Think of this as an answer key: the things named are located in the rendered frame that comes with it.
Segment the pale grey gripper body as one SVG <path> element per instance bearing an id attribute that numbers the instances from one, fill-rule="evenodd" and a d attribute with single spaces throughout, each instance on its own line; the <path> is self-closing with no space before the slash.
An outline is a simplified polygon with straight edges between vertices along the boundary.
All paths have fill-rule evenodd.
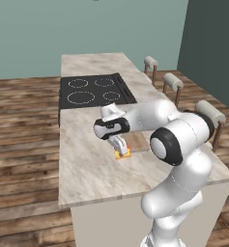
<path id="1" fill-rule="evenodd" d="M 119 152 L 120 155 L 128 153 L 128 145 L 126 141 L 119 135 L 110 136 L 108 143 Z"/>

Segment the yellow cheese wedge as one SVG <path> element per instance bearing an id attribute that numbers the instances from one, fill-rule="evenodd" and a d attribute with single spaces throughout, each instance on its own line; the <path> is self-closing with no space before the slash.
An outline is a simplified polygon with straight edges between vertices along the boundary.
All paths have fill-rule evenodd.
<path id="1" fill-rule="evenodd" d="M 129 157 L 132 156 L 129 147 L 128 147 L 128 152 L 125 153 L 124 155 L 121 155 L 117 150 L 114 151 L 114 155 L 115 155 L 116 160 L 120 160 L 120 159 L 123 159 L 123 158 L 129 158 Z"/>

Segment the black hob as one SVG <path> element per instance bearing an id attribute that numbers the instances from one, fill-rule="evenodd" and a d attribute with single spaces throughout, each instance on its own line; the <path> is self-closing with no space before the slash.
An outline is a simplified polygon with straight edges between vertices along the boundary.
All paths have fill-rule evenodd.
<path id="1" fill-rule="evenodd" d="M 136 103 L 123 77 L 118 73 L 69 76 L 60 79 L 58 114 L 73 108 Z"/>

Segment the white kitchen island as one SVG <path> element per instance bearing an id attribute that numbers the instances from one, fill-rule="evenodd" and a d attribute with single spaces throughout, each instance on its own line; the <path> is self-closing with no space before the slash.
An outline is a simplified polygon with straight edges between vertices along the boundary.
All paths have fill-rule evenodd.
<path id="1" fill-rule="evenodd" d="M 110 103 L 119 109 L 127 112 L 137 103 L 170 100 L 123 53 L 65 55 L 61 60 L 61 78 L 116 72 L 136 99 Z M 94 132 L 102 107 L 61 111 L 59 206 L 72 213 L 76 247 L 140 247 L 153 226 L 142 211 L 142 196 L 162 183 L 172 166 L 153 154 L 151 130 L 122 133 L 132 156 L 116 160 L 115 149 Z M 203 202 L 178 230 L 186 247 L 206 247 L 229 194 L 229 170 L 214 154 L 210 139 L 200 147 L 212 161 L 201 188 Z"/>

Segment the grey cushioned wooden stool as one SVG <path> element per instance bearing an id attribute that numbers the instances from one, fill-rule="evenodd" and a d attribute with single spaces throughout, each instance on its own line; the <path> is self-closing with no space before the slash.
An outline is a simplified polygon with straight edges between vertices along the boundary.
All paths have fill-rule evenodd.
<path id="1" fill-rule="evenodd" d="M 195 109 L 208 116 L 215 127 L 215 137 L 212 142 L 213 151 L 216 151 L 219 137 L 221 135 L 222 129 L 226 123 L 226 117 L 217 108 L 211 105 L 207 100 L 199 100 L 195 104 Z"/>
<path id="2" fill-rule="evenodd" d="M 184 83 L 181 79 L 179 79 L 177 76 L 175 76 L 171 72 L 167 72 L 163 75 L 163 89 L 162 91 L 166 93 L 167 87 L 170 87 L 175 93 L 175 105 L 179 105 L 179 100 L 181 96 L 181 90 L 184 87 Z"/>
<path id="3" fill-rule="evenodd" d="M 158 67 L 158 61 L 155 60 L 151 56 L 146 56 L 144 58 L 144 73 L 148 72 L 148 69 L 151 69 L 153 71 L 153 76 L 152 76 L 152 85 L 155 85 L 156 82 L 156 75 L 157 75 L 157 67 Z"/>

